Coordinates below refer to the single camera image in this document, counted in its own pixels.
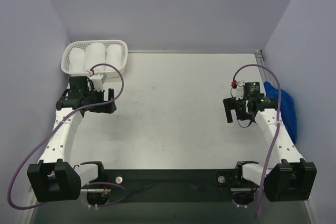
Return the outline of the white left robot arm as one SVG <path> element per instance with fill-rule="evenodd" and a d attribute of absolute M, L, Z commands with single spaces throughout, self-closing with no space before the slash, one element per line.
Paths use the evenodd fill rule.
<path fill-rule="evenodd" d="M 100 188 L 106 183 L 101 161 L 70 165 L 77 129 L 85 112 L 111 114 L 115 103 L 104 104 L 106 75 L 70 77 L 69 87 L 56 103 L 55 134 L 36 164 L 27 170 L 29 182 L 39 202 L 75 200 L 88 183 Z"/>

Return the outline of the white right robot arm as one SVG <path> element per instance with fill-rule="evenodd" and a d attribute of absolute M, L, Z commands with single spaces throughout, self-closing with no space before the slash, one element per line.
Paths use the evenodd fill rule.
<path fill-rule="evenodd" d="M 250 161 L 237 164 L 239 170 L 233 173 L 235 185 L 245 187 L 252 182 L 263 189 L 271 202 L 308 200 L 317 168 L 296 149 L 277 100 L 261 93 L 259 82 L 233 81 L 232 89 L 234 94 L 223 100 L 227 122 L 233 122 L 234 111 L 238 121 L 256 123 L 271 148 L 263 165 Z"/>

